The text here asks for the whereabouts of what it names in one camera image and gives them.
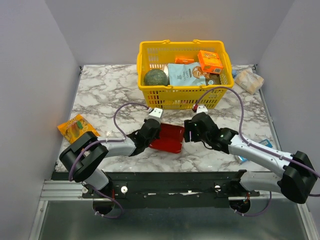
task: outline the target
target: white marble surface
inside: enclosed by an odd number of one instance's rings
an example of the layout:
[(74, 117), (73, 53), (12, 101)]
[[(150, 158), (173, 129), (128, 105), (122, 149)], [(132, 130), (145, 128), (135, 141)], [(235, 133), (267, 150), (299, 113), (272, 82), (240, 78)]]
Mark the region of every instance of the white marble surface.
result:
[[(246, 66), (233, 66), (234, 69)], [(112, 117), (116, 109), (127, 102), (144, 103), (142, 92), (137, 86), (136, 65), (85, 65), (79, 82), (70, 118), (81, 114), (95, 129), (106, 137), (120, 137)], [(233, 87), (244, 101), (245, 114), (243, 133), (254, 141), (274, 140), (259, 93), (250, 95), (237, 84)], [(127, 133), (141, 127), (147, 111), (139, 106), (127, 106), (117, 115), (118, 125)], [(227, 91), (210, 116), (220, 127), (238, 130), (241, 116), (240, 103), (235, 95)], [(184, 125), (191, 119), (191, 110), (165, 110), (163, 122)], [(63, 140), (62, 150), (69, 143)], [(266, 171), (254, 162), (239, 164), (233, 155), (208, 150), (202, 143), (183, 143), (179, 154), (147, 148), (143, 153), (133, 156), (105, 158), (100, 166), (106, 172), (205, 172), (205, 171)], [(66, 172), (57, 160), (57, 172)]]

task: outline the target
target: plastic basket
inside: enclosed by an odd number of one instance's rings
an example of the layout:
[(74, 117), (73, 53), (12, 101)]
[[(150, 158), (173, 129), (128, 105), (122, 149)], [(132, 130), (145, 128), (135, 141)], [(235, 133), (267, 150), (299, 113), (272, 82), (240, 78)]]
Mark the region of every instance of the plastic basket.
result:
[[(176, 57), (198, 61), (200, 50), (219, 54), (223, 65), (220, 74), (221, 85), (201, 86), (145, 86), (144, 78), (150, 69), (161, 69), (163, 65), (174, 63)], [(232, 67), (229, 56), (222, 41), (193, 40), (186, 42), (143, 41), (137, 56), (138, 87), (143, 92), (146, 104), (151, 108), (191, 109), (199, 97), (207, 90), (225, 86), (232, 88)], [(215, 89), (207, 94), (199, 104), (213, 109), (224, 96), (226, 89)]]

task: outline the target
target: avocado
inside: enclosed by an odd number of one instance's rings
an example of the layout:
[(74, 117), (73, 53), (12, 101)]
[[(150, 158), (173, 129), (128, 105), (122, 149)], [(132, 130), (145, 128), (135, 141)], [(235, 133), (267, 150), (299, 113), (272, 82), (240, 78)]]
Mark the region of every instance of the avocado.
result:
[(144, 76), (144, 84), (146, 86), (168, 85), (168, 77), (161, 69), (151, 69)]

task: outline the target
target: yellow snack bag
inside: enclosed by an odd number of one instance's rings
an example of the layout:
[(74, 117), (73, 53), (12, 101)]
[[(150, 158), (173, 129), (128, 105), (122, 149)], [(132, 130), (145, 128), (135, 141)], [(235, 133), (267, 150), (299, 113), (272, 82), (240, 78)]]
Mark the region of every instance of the yellow snack bag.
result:
[(94, 127), (80, 114), (71, 120), (60, 124), (58, 129), (65, 139), (67, 139), (71, 144), (73, 144), (85, 132), (93, 132), (97, 137), (100, 136), (97, 130), (95, 130)]

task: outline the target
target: white wall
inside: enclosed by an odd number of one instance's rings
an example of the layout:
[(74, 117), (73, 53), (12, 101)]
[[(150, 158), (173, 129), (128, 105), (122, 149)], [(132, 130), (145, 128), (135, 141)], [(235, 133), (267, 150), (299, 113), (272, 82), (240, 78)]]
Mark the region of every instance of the white wall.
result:
[[(296, 0), (258, 64), (281, 147), (320, 171), (320, 1)], [(320, 193), (320, 181), (313, 193)], [(320, 232), (320, 198), (307, 203)]]
[(293, 0), (45, 0), (80, 64), (135, 64), (139, 43), (221, 40), (256, 64)]
[(0, 1), (0, 239), (26, 240), (79, 67), (43, 0)]

